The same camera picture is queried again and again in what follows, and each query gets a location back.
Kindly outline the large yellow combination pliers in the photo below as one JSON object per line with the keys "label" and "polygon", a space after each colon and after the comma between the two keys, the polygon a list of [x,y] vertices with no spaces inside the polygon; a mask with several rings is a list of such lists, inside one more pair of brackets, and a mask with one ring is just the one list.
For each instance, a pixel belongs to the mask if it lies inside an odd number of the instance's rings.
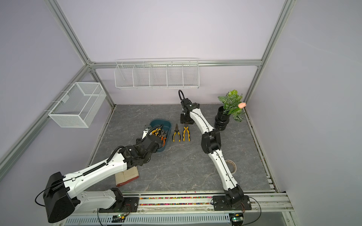
{"label": "large yellow combination pliers", "polygon": [[190,142],[190,131],[189,131],[189,125],[187,123],[183,125],[183,141]]}

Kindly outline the yellow needle nose pliers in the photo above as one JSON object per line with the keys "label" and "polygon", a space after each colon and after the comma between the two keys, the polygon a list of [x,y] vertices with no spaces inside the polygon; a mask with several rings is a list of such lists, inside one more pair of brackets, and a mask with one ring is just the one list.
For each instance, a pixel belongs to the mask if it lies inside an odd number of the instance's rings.
{"label": "yellow needle nose pliers", "polygon": [[178,123],[174,127],[173,142],[175,142],[175,141],[178,141],[178,142],[181,141],[181,134],[179,131]]}

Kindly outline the teal plastic storage box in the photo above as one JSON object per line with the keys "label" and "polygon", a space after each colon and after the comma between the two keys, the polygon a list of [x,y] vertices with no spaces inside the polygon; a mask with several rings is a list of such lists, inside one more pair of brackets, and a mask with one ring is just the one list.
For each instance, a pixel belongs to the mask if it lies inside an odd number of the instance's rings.
{"label": "teal plastic storage box", "polygon": [[165,146],[164,147],[161,147],[157,150],[158,153],[162,152],[165,150],[166,148],[166,145],[167,145],[167,142],[169,140],[169,135],[171,134],[171,128],[172,128],[172,125],[169,121],[166,121],[166,120],[161,120],[161,119],[155,119],[153,121],[151,121],[150,123],[150,127],[151,127],[151,131],[152,130],[155,130],[156,128],[158,127],[161,127],[162,128],[162,131],[161,131],[161,134],[163,132],[166,133],[166,143],[165,143]]}

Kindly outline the yellow black combination pliers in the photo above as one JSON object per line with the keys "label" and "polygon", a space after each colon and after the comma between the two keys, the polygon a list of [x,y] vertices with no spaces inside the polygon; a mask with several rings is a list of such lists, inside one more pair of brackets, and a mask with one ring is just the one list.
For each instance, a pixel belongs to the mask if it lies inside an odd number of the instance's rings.
{"label": "yellow black combination pliers", "polygon": [[155,135],[155,136],[157,136],[157,137],[161,137],[161,131],[162,131],[162,128],[161,128],[161,127],[158,127],[158,128],[156,128],[155,130],[152,130],[151,135]]}

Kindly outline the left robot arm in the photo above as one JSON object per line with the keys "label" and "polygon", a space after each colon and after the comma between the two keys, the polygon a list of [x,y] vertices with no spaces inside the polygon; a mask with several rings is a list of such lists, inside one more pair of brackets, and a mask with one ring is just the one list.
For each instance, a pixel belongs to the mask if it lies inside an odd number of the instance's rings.
{"label": "left robot arm", "polygon": [[48,222],[57,223],[75,211],[89,209],[105,213],[136,211],[136,205],[126,201],[117,188],[100,195],[86,195],[85,190],[114,174],[148,163],[152,154],[162,146],[161,138],[148,135],[135,145],[116,147],[107,159],[90,167],[66,175],[61,172],[52,174],[41,192]]}

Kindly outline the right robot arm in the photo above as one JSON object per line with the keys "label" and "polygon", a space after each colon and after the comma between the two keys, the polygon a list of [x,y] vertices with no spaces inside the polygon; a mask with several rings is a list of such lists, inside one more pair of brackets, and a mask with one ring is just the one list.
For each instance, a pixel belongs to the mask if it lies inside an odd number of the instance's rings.
{"label": "right robot arm", "polygon": [[192,103],[189,99],[183,98],[181,105],[183,115],[187,119],[191,119],[201,131],[201,148],[210,157],[217,169],[225,192],[225,202],[230,208],[241,206],[242,201],[245,200],[244,192],[233,177],[223,157],[219,130],[208,123],[198,103]]}

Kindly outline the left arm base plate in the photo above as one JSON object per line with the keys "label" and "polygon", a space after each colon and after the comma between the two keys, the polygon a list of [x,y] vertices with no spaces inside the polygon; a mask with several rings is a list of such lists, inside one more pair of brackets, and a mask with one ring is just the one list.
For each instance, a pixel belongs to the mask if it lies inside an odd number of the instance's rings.
{"label": "left arm base plate", "polygon": [[138,197],[126,197],[120,201],[116,201],[110,208],[108,209],[99,209],[99,213],[131,213],[136,212],[139,206],[139,198]]}

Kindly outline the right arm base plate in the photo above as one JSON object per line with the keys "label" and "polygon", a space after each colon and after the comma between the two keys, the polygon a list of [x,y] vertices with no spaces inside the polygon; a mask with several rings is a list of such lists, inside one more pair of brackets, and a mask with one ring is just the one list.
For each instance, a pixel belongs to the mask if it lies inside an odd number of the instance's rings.
{"label": "right arm base plate", "polygon": [[252,210],[249,196],[230,198],[228,196],[213,196],[211,204],[215,211],[249,211]]}

